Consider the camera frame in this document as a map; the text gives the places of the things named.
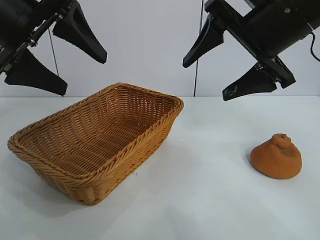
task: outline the tan basket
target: tan basket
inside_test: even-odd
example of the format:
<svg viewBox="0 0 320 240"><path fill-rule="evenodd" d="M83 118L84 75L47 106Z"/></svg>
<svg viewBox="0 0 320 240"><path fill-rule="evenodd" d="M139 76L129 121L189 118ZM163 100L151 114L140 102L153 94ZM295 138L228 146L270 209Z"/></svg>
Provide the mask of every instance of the tan basket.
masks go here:
<svg viewBox="0 0 320 240"><path fill-rule="evenodd" d="M118 83L18 131L8 147L75 201L96 205L160 147L183 107Z"/></svg>

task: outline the white table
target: white table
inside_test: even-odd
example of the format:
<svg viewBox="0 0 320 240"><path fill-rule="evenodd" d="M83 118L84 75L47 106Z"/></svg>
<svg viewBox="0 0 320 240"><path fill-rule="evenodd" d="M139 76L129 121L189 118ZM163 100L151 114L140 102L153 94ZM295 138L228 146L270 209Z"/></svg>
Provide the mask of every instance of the white table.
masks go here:
<svg viewBox="0 0 320 240"><path fill-rule="evenodd" d="M3 240L319 240L320 97L185 97L161 148L94 207L73 202L7 150L17 130L81 98L0 98ZM301 173L275 180L252 148L286 133Z"/></svg>

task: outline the cable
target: cable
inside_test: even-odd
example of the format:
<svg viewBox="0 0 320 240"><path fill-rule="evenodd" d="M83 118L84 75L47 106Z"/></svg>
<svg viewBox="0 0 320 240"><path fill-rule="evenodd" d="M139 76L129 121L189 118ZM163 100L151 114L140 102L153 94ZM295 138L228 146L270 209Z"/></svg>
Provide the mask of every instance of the cable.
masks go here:
<svg viewBox="0 0 320 240"><path fill-rule="evenodd" d="M315 52L314 52L314 45L315 45L315 42L316 42L316 35L311 32L310 33L312 36L313 36L313 40L312 40L312 43L311 43L311 55L317 60L320 62L320 58L316 56Z"/></svg>

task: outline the white wall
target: white wall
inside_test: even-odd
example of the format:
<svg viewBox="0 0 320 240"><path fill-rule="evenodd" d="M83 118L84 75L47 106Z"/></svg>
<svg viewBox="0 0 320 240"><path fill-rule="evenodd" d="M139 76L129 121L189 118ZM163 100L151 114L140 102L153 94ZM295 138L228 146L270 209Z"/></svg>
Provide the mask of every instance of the white wall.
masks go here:
<svg viewBox="0 0 320 240"><path fill-rule="evenodd" d="M243 16L251 9L243 0L228 0ZM207 18L203 14L203 24ZM320 56L320 29L314 51ZM297 83L262 95L320 96L320 63L310 53L312 37L297 42L279 56L294 74ZM221 96L223 89L243 76L257 61L228 32L224 44L204 55L198 64L197 96Z"/></svg>
<svg viewBox="0 0 320 240"><path fill-rule="evenodd" d="M100 64L68 42L53 36L60 76L67 96L86 97L117 82L155 89L177 96L193 96L196 64L183 68L183 57L199 35L202 0L79 0L99 41L108 52ZM244 0L228 0L242 15L251 9ZM315 52L320 56L320 29ZM320 95L320 64L310 54L311 37L296 43L280 57L297 83L268 95ZM46 33L31 49L56 72ZM199 60L197 96L221 96L222 90L247 72L256 60L229 34L225 43ZM52 93L24 86L8 86L0 75L0 97L51 97Z"/></svg>
<svg viewBox="0 0 320 240"><path fill-rule="evenodd" d="M79 2L108 60L102 65L55 37L67 96L88 96L117 82L193 95L196 66L184 69L182 61L199 33L201 0Z"/></svg>

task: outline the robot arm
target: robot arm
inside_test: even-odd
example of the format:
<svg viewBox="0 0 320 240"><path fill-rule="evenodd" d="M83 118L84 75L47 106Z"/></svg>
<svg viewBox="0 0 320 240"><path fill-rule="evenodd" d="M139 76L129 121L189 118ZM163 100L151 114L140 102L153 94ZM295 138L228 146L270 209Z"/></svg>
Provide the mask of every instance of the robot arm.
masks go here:
<svg viewBox="0 0 320 240"><path fill-rule="evenodd" d="M287 88L295 77L278 54L320 26L319 0L245 0L253 9L241 16L225 0L208 0L209 13L190 52L183 59L188 68L224 42L230 32L257 60L243 77L223 91L225 101L254 93L270 93L276 82Z"/></svg>
<svg viewBox="0 0 320 240"><path fill-rule="evenodd" d="M0 0L0 74L9 85L64 95L67 83L28 50L55 24L53 34L77 46L99 63L107 52L91 31L76 0Z"/></svg>

